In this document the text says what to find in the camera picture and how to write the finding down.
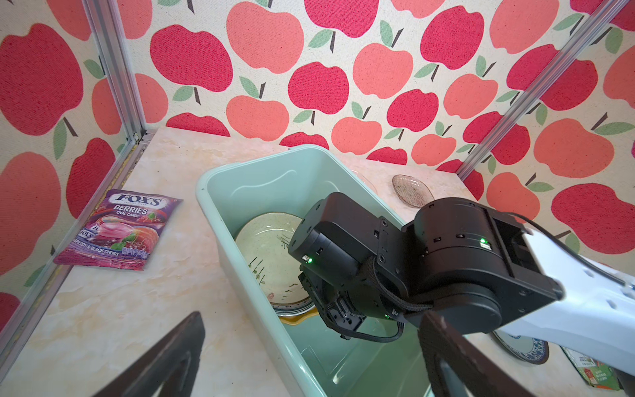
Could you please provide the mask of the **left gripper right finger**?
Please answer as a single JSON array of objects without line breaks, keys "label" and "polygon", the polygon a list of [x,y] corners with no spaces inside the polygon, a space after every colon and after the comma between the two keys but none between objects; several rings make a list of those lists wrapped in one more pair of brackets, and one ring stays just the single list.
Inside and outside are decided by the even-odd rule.
[{"label": "left gripper right finger", "polygon": [[532,395],[433,311],[423,314],[418,339],[436,396]]}]

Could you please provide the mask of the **beige ceramic bowl plate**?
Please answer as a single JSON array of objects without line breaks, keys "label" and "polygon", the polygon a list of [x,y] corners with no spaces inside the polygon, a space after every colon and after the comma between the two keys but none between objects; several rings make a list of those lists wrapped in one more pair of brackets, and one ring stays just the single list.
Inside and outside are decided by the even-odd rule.
[{"label": "beige ceramic bowl plate", "polygon": [[236,244],[272,307],[301,311],[312,305],[299,282],[299,263],[288,253],[301,219],[288,213],[265,213],[249,221]]}]

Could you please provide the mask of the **yellow polka dot plate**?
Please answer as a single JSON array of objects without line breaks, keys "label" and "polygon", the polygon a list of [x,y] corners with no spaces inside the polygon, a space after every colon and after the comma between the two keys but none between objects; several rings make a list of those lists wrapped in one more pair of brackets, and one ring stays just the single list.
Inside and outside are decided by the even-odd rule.
[{"label": "yellow polka dot plate", "polygon": [[310,319],[310,318],[315,317],[315,316],[318,316],[318,310],[315,307],[313,307],[307,313],[298,314],[298,315],[289,316],[289,317],[279,317],[279,320],[283,324],[290,325],[290,326],[296,326],[296,325],[301,324],[305,320]]}]

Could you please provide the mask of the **smoky brown glass plate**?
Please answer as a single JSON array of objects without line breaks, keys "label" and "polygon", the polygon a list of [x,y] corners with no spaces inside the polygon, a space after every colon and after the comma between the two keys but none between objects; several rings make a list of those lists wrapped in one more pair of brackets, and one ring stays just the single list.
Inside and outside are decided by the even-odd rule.
[{"label": "smoky brown glass plate", "polygon": [[400,200],[412,208],[423,208],[434,200],[425,183],[411,175],[395,175],[392,185]]}]

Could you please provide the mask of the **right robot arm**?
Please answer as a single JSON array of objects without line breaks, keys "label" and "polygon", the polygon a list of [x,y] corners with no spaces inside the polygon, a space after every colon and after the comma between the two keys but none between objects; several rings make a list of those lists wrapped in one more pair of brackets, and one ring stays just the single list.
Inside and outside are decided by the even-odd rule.
[{"label": "right robot arm", "polygon": [[289,245],[322,320],[346,339],[365,319],[459,333],[501,330],[634,372],[634,279],[580,256],[531,220],[464,198],[403,227],[342,193],[318,201]]}]

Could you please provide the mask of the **mint green plastic bin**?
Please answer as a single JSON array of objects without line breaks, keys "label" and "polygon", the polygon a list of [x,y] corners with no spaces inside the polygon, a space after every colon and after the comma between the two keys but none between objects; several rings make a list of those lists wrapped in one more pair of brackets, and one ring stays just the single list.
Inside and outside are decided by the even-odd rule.
[{"label": "mint green plastic bin", "polygon": [[285,325],[267,302],[235,239],[253,218],[298,217],[340,191],[396,226],[403,219],[332,153],[296,147],[203,174],[198,203],[218,243],[221,266],[292,396],[427,396],[431,392],[416,329],[394,342],[345,340],[312,317]]}]

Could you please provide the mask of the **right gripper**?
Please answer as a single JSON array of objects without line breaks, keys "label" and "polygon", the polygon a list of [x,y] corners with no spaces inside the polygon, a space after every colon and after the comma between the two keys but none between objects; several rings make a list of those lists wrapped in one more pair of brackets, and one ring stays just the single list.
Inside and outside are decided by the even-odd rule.
[{"label": "right gripper", "polygon": [[300,264],[299,281],[320,318],[341,338],[374,339],[360,331],[366,319],[394,321],[392,339],[403,335],[405,310],[390,298],[409,297],[412,242],[387,218],[332,193],[301,221],[289,254]]}]

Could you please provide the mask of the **blue patterned small plate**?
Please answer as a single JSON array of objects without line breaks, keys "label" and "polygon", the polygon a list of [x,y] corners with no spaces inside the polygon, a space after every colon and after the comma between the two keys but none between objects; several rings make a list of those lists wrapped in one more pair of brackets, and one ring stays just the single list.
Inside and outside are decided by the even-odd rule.
[{"label": "blue patterned small plate", "polygon": [[549,346],[543,340],[501,331],[494,331],[491,335],[502,348],[521,361],[542,365],[549,359]]}]

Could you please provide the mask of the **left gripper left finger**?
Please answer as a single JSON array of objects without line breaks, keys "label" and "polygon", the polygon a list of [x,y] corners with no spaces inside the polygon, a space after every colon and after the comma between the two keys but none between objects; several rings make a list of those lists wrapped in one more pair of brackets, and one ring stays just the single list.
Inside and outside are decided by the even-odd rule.
[{"label": "left gripper left finger", "polygon": [[202,315],[189,314],[97,396],[190,396],[205,339]]}]

